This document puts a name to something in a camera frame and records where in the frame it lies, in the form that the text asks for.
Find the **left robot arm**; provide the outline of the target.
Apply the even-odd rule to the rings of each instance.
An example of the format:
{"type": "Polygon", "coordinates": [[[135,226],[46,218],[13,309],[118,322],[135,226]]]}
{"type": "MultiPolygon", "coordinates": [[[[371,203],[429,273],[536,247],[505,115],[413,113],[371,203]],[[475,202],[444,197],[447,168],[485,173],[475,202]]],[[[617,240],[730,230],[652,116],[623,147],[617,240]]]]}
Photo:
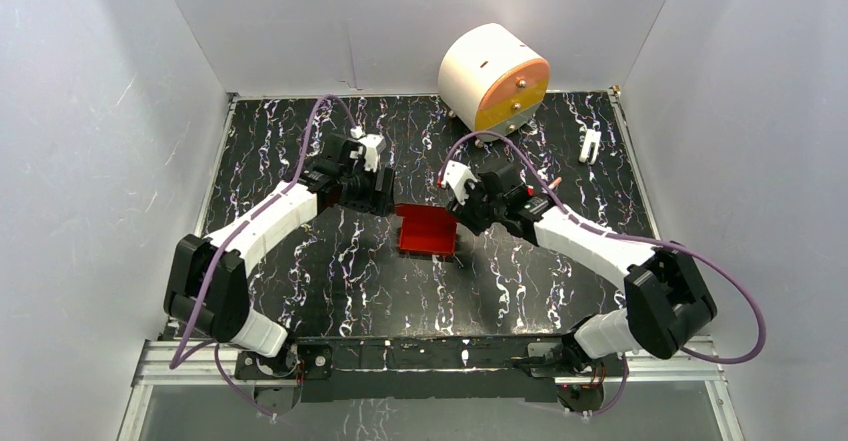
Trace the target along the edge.
{"type": "Polygon", "coordinates": [[[331,134],[300,174],[281,182],[235,221],[204,237],[188,234],[176,245],[163,308],[170,317],[220,343],[260,355],[275,377],[294,372],[297,348],[288,331],[256,311],[248,275],[300,226],[341,206],[385,217],[394,211],[394,170],[381,162],[386,140],[359,128],[331,134]]]}

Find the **red paper box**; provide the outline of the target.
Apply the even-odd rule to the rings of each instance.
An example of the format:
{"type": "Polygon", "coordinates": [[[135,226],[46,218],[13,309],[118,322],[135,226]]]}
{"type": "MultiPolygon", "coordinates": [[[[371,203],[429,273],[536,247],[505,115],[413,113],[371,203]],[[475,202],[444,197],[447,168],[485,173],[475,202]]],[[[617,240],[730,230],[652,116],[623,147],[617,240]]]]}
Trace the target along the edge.
{"type": "Polygon", "coordinates": [[[442,206],[401,203],[395,207],[401,218],[398,249],[401,252],[452,256],[456,252],[456,218],[442,206]]]}

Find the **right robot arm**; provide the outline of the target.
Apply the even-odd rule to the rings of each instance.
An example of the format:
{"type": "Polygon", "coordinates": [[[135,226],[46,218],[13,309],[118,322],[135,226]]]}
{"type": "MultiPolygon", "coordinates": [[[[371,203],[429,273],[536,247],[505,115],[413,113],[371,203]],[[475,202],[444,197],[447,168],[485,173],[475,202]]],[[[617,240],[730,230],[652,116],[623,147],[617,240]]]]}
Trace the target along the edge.
{"type": "Polygon", "coordinates": [[[624,307],[592,315],[563,338],[565,366],[590,374],[610,354],[646,350],[668,359],[717,315],[692,256],[679,249],[619,239],[614,231],[562,212],[548,194],[534,194],[517,168],[502,160],[478,173],[450,161],[442,187],[448,212],[479,235],[494,224],[532,245],[563,254],[613,283],[624,307]]]}

